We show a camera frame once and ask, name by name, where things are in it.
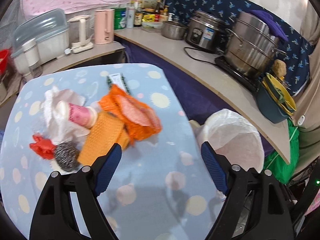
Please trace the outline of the red plastic basin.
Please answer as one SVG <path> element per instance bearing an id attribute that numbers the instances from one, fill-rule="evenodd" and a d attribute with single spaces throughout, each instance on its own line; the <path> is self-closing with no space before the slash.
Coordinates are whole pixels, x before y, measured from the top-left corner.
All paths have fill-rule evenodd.
<path id="1" fill-rule="evenodd" d="M 1 79 L 5 77 L 5 75 L 12 74 L 12 67 L 9 62 L 10 50 L 3 49 L 0 51 L 0 71 L 1 71 Z"/>

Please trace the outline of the steel wool scrubber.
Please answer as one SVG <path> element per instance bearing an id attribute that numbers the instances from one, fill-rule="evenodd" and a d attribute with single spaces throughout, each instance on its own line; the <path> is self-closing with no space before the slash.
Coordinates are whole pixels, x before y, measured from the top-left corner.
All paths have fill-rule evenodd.
<path id="1" fill-rule="evenodd" d="M 54 157 L 62 170 L 71 172 L 79 166 L 79 153 L 79 150 L 73 143 L 63 142 L 56 146 L 54 150 Z"/>

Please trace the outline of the green drink carton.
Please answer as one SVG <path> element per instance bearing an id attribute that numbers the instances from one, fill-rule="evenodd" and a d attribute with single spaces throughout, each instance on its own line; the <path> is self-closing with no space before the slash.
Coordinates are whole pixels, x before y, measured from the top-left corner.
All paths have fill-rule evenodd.
<path id="1" fill-rule="evenodd" d="M 126 83 L 125 77 L 122 73 L 108 75 L 106 78 L 106 82 L 107 82 L 109 89 L 111 88 L 111 86 L 113 84 L 115 84 L 119 88 L 121 88 L 123 91 L 125 91 L 127 94 L 131 95 L 131 92 L 130 92 L 129 87 Z"/>

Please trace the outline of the red plastic bag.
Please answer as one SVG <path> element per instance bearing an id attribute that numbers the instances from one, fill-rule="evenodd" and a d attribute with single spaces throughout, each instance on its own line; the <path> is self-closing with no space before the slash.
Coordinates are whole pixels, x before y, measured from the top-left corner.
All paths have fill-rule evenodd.
<path id="1" fill-rule="evenodd" d="M 51 140 L 43 138 L 39 133 L 34 134 L 32 137 L 34 142 L 29 144 L 30 149 L 43 159 L 54 159 L 56 146 L 51 142 Z"/>

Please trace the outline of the steel rice cooker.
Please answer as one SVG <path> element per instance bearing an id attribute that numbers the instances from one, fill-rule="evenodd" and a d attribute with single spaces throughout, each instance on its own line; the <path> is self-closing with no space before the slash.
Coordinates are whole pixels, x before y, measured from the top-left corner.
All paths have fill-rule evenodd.
<path id="1" fill-rule="evenodd" d="M 208 53 L 225 51 L 228 42 L 227 25 L 217 17 L 197 10 L 191 16 L 185 41 Z"/>

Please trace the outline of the white bottle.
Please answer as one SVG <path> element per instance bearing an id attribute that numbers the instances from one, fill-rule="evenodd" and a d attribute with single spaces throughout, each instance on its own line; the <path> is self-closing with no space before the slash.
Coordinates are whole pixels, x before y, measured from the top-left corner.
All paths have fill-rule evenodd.
<path id="1" fill-rule="evenodd" d="M 126 11 L 126 27 L 128 29 L 133 28 L 134 18 L 135 18 L 135 7 L 134 7 L 134 3 L 131 2 L 127 6 L 127 11 Z"/>

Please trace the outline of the black induction cooker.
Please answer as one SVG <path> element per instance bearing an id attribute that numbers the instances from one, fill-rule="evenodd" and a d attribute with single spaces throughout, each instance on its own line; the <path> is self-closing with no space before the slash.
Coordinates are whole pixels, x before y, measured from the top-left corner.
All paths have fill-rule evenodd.
<path id="1" fill-rule="evenodd" d="M 214 63 L 219 69 L 227 73 L 229 76 L 231 76 L 235 81 L 240 83 L 243 87 L 245 87 L 247 90 L 249 90 L 251 93 L 256 93 L 259 88 L 259 83 L 257 80 L 250 80 L 240 72 L 238 72 L 236 69 L 232 68 L 227 61 L 225 60 L 224 56 L 218 56 L 215 59 Z"/>

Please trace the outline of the trash bin with white liner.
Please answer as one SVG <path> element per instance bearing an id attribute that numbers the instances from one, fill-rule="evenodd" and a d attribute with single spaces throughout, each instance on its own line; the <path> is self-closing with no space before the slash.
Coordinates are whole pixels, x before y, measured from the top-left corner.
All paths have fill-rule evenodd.
<path id="1" fill-rule="evenodd" d="M 265 155 L 261 136 L 242 115 L 224 108 L 210 115 L 202 125 L 195 120 L 189 124 L 199 145 L 208 142 L 230 164 L 245 171 L 254 168 L 262 172 Z"/>

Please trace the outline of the pink paper cup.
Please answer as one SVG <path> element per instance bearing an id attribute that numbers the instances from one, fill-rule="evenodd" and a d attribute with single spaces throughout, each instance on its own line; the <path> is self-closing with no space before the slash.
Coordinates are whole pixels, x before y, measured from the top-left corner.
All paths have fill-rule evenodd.
<path id="1" fill-rule="evenodd" d="M 79 106 L 65 101 L 60 101 L 56 110 L 65 120 L 85 128 L 91 128 L 98 118 L 97 111 L 92 107 Z"/>

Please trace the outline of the orange foam fruit net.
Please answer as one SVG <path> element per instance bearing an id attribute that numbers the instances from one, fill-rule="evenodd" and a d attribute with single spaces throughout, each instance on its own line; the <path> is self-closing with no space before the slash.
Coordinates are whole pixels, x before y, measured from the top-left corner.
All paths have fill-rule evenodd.
<path id="1" fill-rule="evenodd" d="M 80 151 L 78 162 L 91 166 L 98 157 L 106 155 L 114 144 L 124 150 L 130 142 L 124 123 L 117 117 L 106 112 L 98 113 L 97 122 Z"/>

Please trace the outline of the white tumbler cup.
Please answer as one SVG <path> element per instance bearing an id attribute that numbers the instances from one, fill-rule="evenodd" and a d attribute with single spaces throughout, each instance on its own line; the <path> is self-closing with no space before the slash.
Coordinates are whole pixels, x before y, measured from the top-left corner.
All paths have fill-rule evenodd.
<path id="1" fill-rule="evenodd" d="M 37 48 L 35 38 L 25 42 L 22 45 L 22 49 L 25 55 L 25 58 L 28 63 L 29 71 L 33 78 L 39 77 L 42 74 L 42 67 L 40 64 L 40 56 Z"/>

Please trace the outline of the orange plastic bag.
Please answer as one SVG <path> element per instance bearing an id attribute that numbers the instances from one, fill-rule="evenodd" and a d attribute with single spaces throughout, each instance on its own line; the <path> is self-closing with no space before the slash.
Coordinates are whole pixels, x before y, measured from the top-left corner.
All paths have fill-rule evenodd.
<path id="1" fill-rule="evenodd" d="M 127 94 L 112 84 L 107 95 L 99 101 L 103 111 L 113 114 L 124 123 L 130 142 L 141 141 L 158 134 L 161 122 L 155 111 L 147 104 Z"/>

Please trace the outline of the dish rack with blue lid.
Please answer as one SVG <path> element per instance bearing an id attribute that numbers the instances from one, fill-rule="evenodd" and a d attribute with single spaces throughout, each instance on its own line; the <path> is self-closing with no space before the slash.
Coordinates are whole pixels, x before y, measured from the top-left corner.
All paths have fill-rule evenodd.
<path id="1" fill-rule="evenodd" d="M 69 25 L 65 12 L 54 9 L 38 15 L 14 31 L 11 58 L 21 75 L 28 75 L 29 68 L 22 45 L 35 39 L 39 50 L 40 64 L 62 56 L 69 48 Z"/>

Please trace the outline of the white paper towel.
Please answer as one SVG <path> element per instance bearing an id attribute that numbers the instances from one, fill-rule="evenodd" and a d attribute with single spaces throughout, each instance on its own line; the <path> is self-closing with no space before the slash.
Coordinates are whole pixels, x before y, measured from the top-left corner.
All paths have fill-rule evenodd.
<path id="1" fill-rule="evenodd" d="M 45 100 L 41 105 L 46 135 L 54 145 L 69 141 L 79 141 L 89 134 L 89 129 L 68 120 L 67 113 L 58 110 L 58 103 L 65 101 L 74 105 L 83 106 L 86 99 L 71 89 L 58 89 L 53 86 L 44 94 Z"/>

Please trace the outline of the loofah sponge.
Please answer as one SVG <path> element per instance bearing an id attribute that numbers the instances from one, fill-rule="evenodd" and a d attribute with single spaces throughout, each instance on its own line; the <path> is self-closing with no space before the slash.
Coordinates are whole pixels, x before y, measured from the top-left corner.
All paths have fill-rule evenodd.
<path id="1" fill-rule="evenodd" d="M 284 61 L 276 59 L 271 69 L 277 77 L 283 77 L 286 75 L 286 63 Z"/>

